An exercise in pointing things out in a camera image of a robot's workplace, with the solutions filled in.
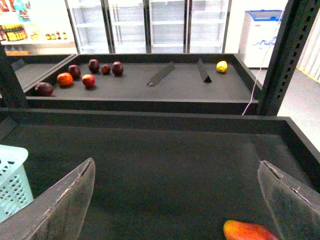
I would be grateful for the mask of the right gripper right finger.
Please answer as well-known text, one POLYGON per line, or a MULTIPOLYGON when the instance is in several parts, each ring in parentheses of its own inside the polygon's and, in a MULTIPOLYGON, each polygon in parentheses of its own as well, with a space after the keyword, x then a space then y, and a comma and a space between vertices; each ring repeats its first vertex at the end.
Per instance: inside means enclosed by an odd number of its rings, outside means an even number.
POLYGON ((265 160, 257 177, 280 239, 318 240, 320 194, 265 160))

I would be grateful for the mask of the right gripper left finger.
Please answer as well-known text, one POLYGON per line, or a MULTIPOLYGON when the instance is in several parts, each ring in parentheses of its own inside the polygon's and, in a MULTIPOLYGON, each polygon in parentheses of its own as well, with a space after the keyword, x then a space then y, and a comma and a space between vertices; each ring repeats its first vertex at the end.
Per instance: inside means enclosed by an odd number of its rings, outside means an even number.
POLYGON ((76 240, 95 184, 96 165, 88 158, 30 204, 0 224, 2 240, 76 240))

